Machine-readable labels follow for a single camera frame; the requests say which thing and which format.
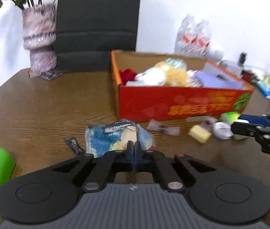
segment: red cardboard box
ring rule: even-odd
[[[167,58],[183,59],[188,69],[212,69],[226,78],[243,82],[243,89],[212,89],[192,87],[126,87],[122,84],[119,70],[131,68],[144,72]],[[222,66],[206,59],[179,55],[111,52],[112,74],[116,96],[118,119],[132,121],[169,120],[194,115],[220,115],[226,112],[242,112],[253,93],[253,87]]]

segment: red plush object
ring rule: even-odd
[[[125,71],[119,71],[123,85],[126,85],[127,81],[134,81],[137,73],[132,69],[126,69]]]

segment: metal screw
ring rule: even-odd
[[[180,182],[170,182],[168,183],[169,189],[181,189],[183,187],[183,184]]]
[[[97,183],[86,183],[84,188],[87,190],[96,190],[98,189],[100,186]]]

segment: vase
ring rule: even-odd
[[[44,72],[56,66],[52,44],[55,34],[55,6],[46,3],[22,11],[23,47],[30,50],[31,70]]]

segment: water bottle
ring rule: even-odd
[[[187,15],[177,31],[177,37],[175,41],[175,54],[188,55],[188,51],[191,48],[191,44],[195,41],[195,25],[194,25],[194,16]]]
[[[209,50],[211,29],[209,22],[202,19],[195,28],[197,39],[194,48],[189,52],[194,57],[204,57]]]

